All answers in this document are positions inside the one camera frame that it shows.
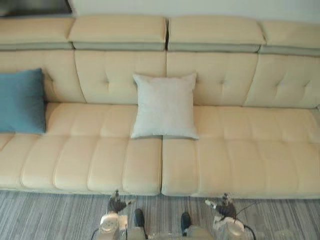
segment floor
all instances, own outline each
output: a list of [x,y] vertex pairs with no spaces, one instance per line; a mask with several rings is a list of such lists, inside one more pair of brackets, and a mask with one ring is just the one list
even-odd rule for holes
[[[122,197],[124,200],[133,196]],[[107,195],[64,195],[0,191],[0,240],[89,240],[107,209]],[[193,224],[212,229],[216,214],[204,198],[138,197],[121,212],[128,214],[128,228],[133,226],[132,213],[145,213],[149,235],[171,232],[180,234],[180,216],[188,211]],[[257,239],[319,240],[320,199],[317,200],[235,200],[238,218],[253,228]]]

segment cable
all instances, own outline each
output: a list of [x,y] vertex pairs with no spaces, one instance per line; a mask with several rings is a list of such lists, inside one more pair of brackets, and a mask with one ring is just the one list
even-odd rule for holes
[[256,240],[256,235],[255,235],[254,231],[252,230],[252,228],[249,227],[248,225],[245,225],[245,224],[243,224],[243,226],[245,229],[249,229],[251,231],[252,236],[253,236],[253,240]]
[[93,231],[92,236],[91,236],[91,240],[94,239],[94,236],[95,236],[96,232],[98,232],[98,230],[99,230],[99,228],[97,228],[96,230]]
[[249,208],[249,207],[251,207],[251,206],[253,206],[253,205],[256,205],[256,204],[258,204],[259,202],[254,202],[254,203],[252,203],[252,204],[250,204],[249,206],[246,206],[246,207],[244,207],[244,208],[242,208],[240,211],[238,211],[238,213],[235,215],[235,218],[238,216],[238,214],[239,213],[241,213],[243,210],[245,210],[245,209],[247,209],[247,208]]

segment tufted backrest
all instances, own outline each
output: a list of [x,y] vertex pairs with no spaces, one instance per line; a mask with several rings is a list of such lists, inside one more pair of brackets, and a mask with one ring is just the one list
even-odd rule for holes
[[168,52],[168,77],[197,73],[195,105],[242,106],[257,65],[254,53]]
[[315,108],[319,104],[319,57],[258,56],[245,106]]
[[49,102],[85,102],[73,50],[1,51],[0,63],[0,73],[41,68]]
[[194,104],[315,108],[320,58],[255,53],[168,52],[168,77],[197,73]]
[[137,104],[133,74],[165,77],[166,52],[76,50],[75,64],[85,100]]

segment seat cushion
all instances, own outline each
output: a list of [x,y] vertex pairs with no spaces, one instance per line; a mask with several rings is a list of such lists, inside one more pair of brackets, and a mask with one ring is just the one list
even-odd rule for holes
[[162,140],[130,139],[136,114],[136,105],[49,103],[46,134],[0,134],[0,188],[158,194]]
[[320,126],[311,110],[195,106],[194,122],[199,140],[163,138],[163,194],[320,197]]

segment beige leather sofa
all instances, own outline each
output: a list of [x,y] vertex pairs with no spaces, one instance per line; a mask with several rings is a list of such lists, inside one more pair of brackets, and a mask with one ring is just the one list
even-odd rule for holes
[[[163,17],[15,21],[0,20],[0,72],[42,68],[47,133],[0,133],[1,189],[320,197],[318,25],[174,17],[166,52]],[[131,139],[132,74],[192,72],[200,139]]]

